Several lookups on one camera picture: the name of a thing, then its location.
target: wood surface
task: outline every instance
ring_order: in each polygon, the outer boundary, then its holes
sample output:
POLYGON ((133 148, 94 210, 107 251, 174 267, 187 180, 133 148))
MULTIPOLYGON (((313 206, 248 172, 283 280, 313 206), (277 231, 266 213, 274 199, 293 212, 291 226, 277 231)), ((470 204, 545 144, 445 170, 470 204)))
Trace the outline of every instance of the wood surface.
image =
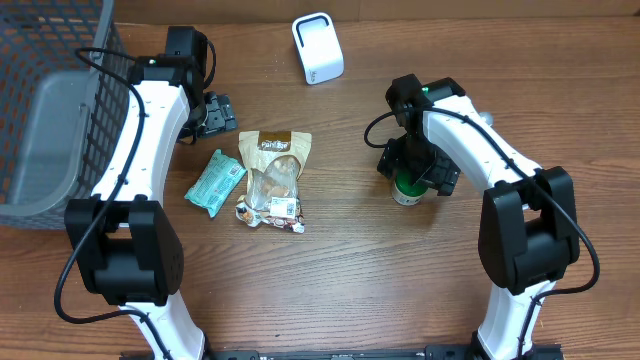
POLYGON ((334 21, 629 16, 639 0, 126 0, 115 19, 131 24, 293 22, 324 11, 334 21))
MULTIPOLYGON (((602 262, 600 283, 548 299, 534 334, 567 359, 637 359, 640 352, 640 19, 517 19, 337 24, 344 75, 307 86, 288 24, 199 27, 216 45, 211 87, 228 93, 240 131, 313 134, 299 186, 307 232, 248 228, 235 200, 220 214, 183 199, 212 153, 239 158, 238 132, 176 145, 165 209, 185 251, 181 291, 217 350, 420 348, 467 343, 482 322, 490 280, 477 254, 481 196, 465 176, 453 196, 405 208, 362 140, 388 111, 391 80, 456 79, 495 128, 545 167, 573 177, 579 222, 602 262)), ((134 55, 164 47, 166 28, 121 26, 134 55)), ((402 131, 381 123, 372 140, 402 131)), ((53 309, 70 254, 63 232, 0 229, 0 358, 116 359, 147 350, 126 318, 70 325, 53 309)), ((586 252, 559 287, 591 276, 586 252)), ((63 304, 108 311, 77 270, 63 304)))

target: plastic container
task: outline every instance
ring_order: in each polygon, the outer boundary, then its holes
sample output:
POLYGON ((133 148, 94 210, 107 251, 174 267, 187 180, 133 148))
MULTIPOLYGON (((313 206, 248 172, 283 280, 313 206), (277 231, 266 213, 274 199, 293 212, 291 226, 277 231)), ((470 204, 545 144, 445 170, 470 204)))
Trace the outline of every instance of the plastic container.
MULTIPOLYGON (((0 224, 64 228, 71 198, 88 197, 122 130, 128 89, 88 69, 74 49, 124 51, 113 1, 0 5, 0 224)), ((125 76, 127 61, 87 54, 125 76)))

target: green lid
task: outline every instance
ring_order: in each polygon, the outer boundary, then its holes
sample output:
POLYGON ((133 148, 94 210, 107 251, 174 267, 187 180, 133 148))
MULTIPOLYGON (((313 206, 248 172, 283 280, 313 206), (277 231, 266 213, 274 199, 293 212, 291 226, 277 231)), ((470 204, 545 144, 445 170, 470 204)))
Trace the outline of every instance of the green lid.
POLYGON ((422 183, 416 183, 415 185, 410 185, 410 176, 409 172, 406 170, 398 171, 396 175, 396 187, 398 191, 406 196, 416 197, 422 196, 427 192, 427 186, 422 183))

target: white label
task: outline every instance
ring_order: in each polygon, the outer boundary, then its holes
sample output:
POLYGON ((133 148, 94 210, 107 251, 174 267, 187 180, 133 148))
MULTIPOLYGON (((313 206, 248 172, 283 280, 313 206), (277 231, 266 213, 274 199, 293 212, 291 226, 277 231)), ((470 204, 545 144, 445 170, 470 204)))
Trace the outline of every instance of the white label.
POLYGON ((294 219, 296 217, 296 199, 272 197, 269 215, 294 219))

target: white rectangular object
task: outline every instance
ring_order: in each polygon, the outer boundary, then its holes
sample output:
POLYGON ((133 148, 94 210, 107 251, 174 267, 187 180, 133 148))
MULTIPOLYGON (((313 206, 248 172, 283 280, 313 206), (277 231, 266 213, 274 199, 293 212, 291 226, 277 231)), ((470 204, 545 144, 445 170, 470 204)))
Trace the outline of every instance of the white rectangular object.
POLYGON ((344 58, 329 15, 319 12, 298 18, 291 31, 309 85, 342 75, 344 58))

